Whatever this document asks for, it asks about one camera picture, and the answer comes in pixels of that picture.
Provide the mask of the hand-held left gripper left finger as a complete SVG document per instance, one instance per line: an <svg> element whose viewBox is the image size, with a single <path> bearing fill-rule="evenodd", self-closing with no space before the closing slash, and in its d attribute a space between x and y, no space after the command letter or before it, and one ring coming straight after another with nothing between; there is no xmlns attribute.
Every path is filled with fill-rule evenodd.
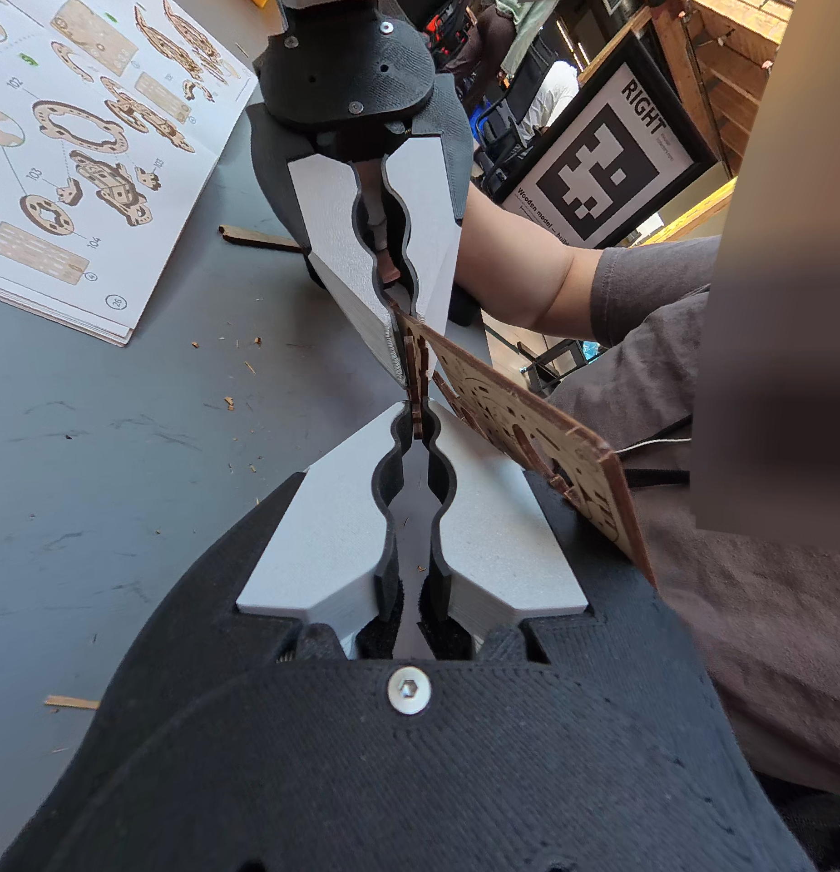
<svg viewBox="0 0 840 872"><path fill-rule="evenodd" d="M311 465L239 594L239 611L326 624L348 656L399 589L393 498L404 486L411 406L403 401Z"/></svg>

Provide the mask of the white instruction booklet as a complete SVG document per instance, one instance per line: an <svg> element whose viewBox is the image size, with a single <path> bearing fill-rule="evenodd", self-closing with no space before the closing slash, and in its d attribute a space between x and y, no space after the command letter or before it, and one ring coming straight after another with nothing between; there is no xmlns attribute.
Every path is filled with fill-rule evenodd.
<svg viewBox="0 0 840 872"><path fill-rule="evenodd" d="M128 343L251 79L185 2L0 1L0 301Z"/></svg>

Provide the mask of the plywood parts sheet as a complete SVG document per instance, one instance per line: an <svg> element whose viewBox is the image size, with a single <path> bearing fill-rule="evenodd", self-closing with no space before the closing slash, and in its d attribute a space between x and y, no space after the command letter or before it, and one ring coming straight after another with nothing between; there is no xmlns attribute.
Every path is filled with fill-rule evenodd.
<svg viewBox="0 0 840 872"><path fill-rule="evenodd" d="M425 338L432 379L471 430L534 471L586 517L657 588L620 460L597 434L517 386L390 303L401 338Z"/></svg>

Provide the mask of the person's right forearm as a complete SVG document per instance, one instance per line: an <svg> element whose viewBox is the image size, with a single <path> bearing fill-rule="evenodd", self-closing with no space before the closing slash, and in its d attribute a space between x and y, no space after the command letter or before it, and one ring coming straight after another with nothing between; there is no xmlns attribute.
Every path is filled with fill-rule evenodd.
<svg viewBox="0 0 840 872"><path fill-rule="evenodd" d="M601 257L601 250L564 245L469 186L455 280L498 321L593 340L591 289Z"/></svg>

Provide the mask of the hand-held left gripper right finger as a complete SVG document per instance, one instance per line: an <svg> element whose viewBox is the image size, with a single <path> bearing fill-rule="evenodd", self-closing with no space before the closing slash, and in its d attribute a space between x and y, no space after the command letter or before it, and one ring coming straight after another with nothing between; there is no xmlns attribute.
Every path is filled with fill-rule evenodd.
<svg viewBox="0 0 840 872"><path fill-rule="evenodd" d="M428 579L436 616L475 651L501 625L581 615L585 597L521 466L451 411L424 408L433 520Z"/></svg>

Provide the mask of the scattered wood chips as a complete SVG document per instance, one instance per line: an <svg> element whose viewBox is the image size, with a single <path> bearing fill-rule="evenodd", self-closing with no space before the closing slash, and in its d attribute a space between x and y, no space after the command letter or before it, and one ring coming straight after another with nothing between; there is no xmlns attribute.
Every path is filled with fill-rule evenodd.
<svg viewBox="0 0 840 872"><path fill-rule="evenodd" d="M252 446L260 429L255 407L262 384L262 335L243 314L242 302L230 296L208 302L186 346L203 429L233 472L253 469L262 454Z"/></svg>

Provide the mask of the small wooden model part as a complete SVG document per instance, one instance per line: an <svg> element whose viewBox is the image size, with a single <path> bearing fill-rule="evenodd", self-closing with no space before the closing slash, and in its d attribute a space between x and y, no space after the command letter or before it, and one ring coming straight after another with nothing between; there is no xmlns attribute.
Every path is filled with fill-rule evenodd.
<svg viewBox="0 0 840 872"><path fill-rule="evenodd" d="M423 336L411 331L403 334L403 345L413 438L426 444L424 402L428 398L430 349Z"/></svg>

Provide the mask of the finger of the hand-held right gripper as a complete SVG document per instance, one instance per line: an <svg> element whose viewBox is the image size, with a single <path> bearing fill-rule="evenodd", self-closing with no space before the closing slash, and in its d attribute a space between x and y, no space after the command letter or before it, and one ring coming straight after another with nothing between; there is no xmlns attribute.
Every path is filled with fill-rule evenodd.
<svg viewBox="0 0 840 872"><path fill-rule="evenodd" d="M376 258L356 227L355 171L333 159L288 164L310 243L309 261L375 359L403 388L407 378L391 309L376 291Z"/></svg>
<svg viewBox="0 0 840 872"><path fill-rule="evenodd" d="M461 228L455 218L441 139L411 137L382 161L384 190L403 217L396 248L413 278L412 313L420 322L446 322Z"/></svg>

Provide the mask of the long wooden scrap strip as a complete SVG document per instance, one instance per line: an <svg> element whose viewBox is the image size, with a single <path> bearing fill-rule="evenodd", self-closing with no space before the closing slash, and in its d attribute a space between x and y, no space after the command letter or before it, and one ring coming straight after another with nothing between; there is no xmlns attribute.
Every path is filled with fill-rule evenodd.
<svg viewBox="0 0 840 872"><path fill-rule="evenodd" d="M295 240L282 235L264 234L260 231L227 224L219 225L218 233L225 242L232 245L305 254L305 249Z"/></svg>

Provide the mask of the framed marker sign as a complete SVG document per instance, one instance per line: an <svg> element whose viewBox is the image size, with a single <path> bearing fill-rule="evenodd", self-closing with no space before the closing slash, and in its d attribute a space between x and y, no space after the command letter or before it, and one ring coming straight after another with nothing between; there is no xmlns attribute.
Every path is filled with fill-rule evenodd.
<svg viewBox="0 0 840 872"><path fill-rule="evenodd" d="M715 163L676 92L628 31L490 196L565 244L605 248Z"/></svg>

